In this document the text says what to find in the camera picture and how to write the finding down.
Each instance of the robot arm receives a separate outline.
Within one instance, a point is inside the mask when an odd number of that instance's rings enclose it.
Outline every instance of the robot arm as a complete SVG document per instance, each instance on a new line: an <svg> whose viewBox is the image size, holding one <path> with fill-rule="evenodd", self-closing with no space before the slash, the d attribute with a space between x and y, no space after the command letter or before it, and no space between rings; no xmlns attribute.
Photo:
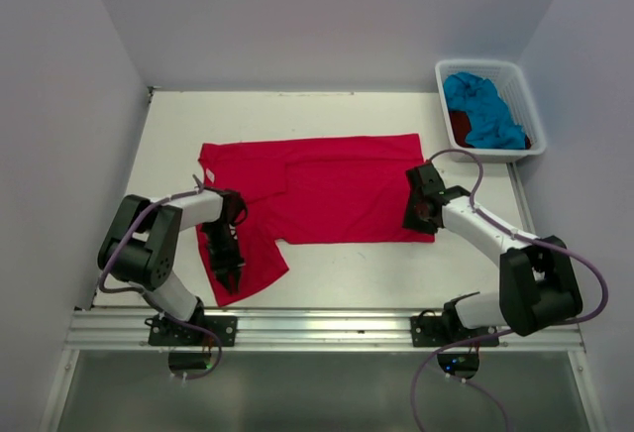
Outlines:
<svg viewBox="0 0 634 432"><path fill-rule="evenodd" d="M463 339L481 327L508 325L526 336L581 313L582 302L568 257L521 239L537 239L484 211L512 234L505 234L472 208L470 193L459 186L445 187L431 163L406 172L410 197L403 227L436 233L446 228L460 235L499 267L499 288L475 292L446 303L440 317L421 315L419 326L441 322L448 342ZM556 238L541 241L565 247Z"/></svg>
<svg viewBox="0 0 634 432"><path fill-rule="evenodd" d="M98 265L106 263L139 214L153 201L126 196L101 246ZM235 236L246 204L235 191L206 188L200 193L170 201L141 223L136 236L121 251L111 273L120 281L142 289L144 298L177 320L196 324L202 302L185 288L172 270L180 231L201 225L214 274L229 291L237 288L244 259Z"/></svg>

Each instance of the white enclosure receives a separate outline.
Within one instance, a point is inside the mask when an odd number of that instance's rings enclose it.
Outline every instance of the white enclosure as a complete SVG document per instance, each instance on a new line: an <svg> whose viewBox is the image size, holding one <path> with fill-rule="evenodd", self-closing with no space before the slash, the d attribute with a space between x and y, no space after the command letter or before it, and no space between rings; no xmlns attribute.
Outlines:
<svg viewBox="0 0 634 432"><path fill-rule="evenodd" d="M189 187L200 137L224 143L416 132L429 156L448 143L435 93L435 63L497 58L523 68L548 149L518 166L487 165L480 202L538 235L565 239L604 271L612 293L605 313L581 325L582 337L575 328L547 330L527 339L509 337L509 350L528 354L536 367L542 360L553 368L572 367L571 376L559 382L579 394L567 402L570 420L579 420L588 430L605 430L602 409L610 430L629 430L634 420L628 353L628 294L634 288L634 262L628 255L628 227L634 220L627 204L634 187L631 1L0 0L0 313L5 340L0 428L32 431L59 421L59 401L71 386L64 367L58 370L60 359L72 372L79 350L129 351L143 341L136 326L140 318L127 315L147 314L146 309L126 309L140 307L138 298L93 299L97 250L126 189L161 195ZM160 87L152 105L149 86ZM217 90L224 92L211 93ZM264 102L265 97L279 100ZM209 125L194 134L192 120ZM184 170L176 162L167 165L170 157L162 159L164 165L153 165L150 146L166 143L172 134L180 144L174 158L188 163ZM472 165L439 161L439 166L465 187L475 179ZM165 183L161 171L171 176ZM175 178L178 173L182 178ZM411 353L406 331L410 313L440 306L463 292L461 288L495 282L494 270L487 269L471 246L447 236L416 253L406 246L361 246L357 251L331 246L324 251L333 256L328 273L342 277L351 272L345 281L354 287L353 297L323 282L302 282L302 276L315 273L303 261L311 252L322 256L317 251L323 246L284 247L297 275L238 305L236 311L245 318L243 349L255 354L261 350L257 345L274 346L266 331L279 328L276 320L249 307L350 307L364 310L354 313L359 325L365 325L359 330L373 331L377 348ZM192 267L197 253L189 241L179 247L181 266L194 271L185 274L184 282L213 305L208 283ZM371 268L365 270L367 259L356 252L370 257ZM429 259L427 275L421 271L415 276L418 261ZM473 266L475 276L444 278L444 270L459 270L458 259ZM403 283L390 290L381 283L380 263L391 266L396 261L403 262L403 278L415 288ZM365 271L372 282L364 283ZM589 311L598 301L598 288L587 271L576 272ZM301 296L302 288L312 296ZM73 313L93 300L91 311ZM322 333L307 343L302 340L304 350L319 351L319 344L334 339L356 351L351 345L359 338L339 323L341 316L312 314ZM312 321L310 315L296 321L288 311L280 315L288 315L295 326L306 318ZM114 328L114 336L98 344L101 340L91 337L91 331L104 324ZM295 326L281 330L295 338ZM362 349L369 351L370 340L364 341ZM99 351L85 356L83 363L99 367L114 358L100 357ZM539 356L545 351L556 358ZM513 370L512 361L505 364ZM75 375L73 384L80 383ZM579 404L581 412L575 410ZM522 415L521 410L515 413ZM65 423L72 424L68 417Z"/></svg>

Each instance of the glass panel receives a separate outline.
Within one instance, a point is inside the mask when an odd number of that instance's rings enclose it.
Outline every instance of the glass panel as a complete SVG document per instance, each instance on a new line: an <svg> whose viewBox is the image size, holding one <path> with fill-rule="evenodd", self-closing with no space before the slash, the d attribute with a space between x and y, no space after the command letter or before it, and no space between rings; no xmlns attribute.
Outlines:
<svg viewBox="0 0 634 432"><path fill-rule="evenodd" d="M83 352L59 430L415 431L409 386L420 353L227 352L209 377L181 386L166 354ZM587 431L565 353L484 354L474 379L505 406L517 431ZM477 390L421 376L429 431L503 431Z"/></svg>

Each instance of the blue cloth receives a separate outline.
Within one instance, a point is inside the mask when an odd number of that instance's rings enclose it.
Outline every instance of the blue cloth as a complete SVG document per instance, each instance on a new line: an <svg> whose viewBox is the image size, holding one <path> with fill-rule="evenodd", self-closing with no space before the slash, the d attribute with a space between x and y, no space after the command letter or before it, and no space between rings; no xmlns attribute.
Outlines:
<svg viewBox="0 0 634 432"><path fill-rule="evenodd" d="M493 82L467 72L450 75L443 84L447 107L466 112L472 125L465 141L474 148L526 149L524 129L515 125Z"/></svg>

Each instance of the red t-shirt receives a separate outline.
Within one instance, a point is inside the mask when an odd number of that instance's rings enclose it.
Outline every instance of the red t-shirt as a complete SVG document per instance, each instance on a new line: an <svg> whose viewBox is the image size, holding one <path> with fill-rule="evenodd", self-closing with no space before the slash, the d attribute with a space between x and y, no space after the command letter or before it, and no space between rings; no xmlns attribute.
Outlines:
<svg viewBox="0 0 634 432"><path fill-rule="evenodd" d="M205 144L208 185L239 191L249 207L238 226L246 265L237 294L216 281L207 239L200 255L219 306L253 295L288 271L275 245L347 242L433 242L403 229L409 195L405 171L423 163L418 135Z"/></svg>

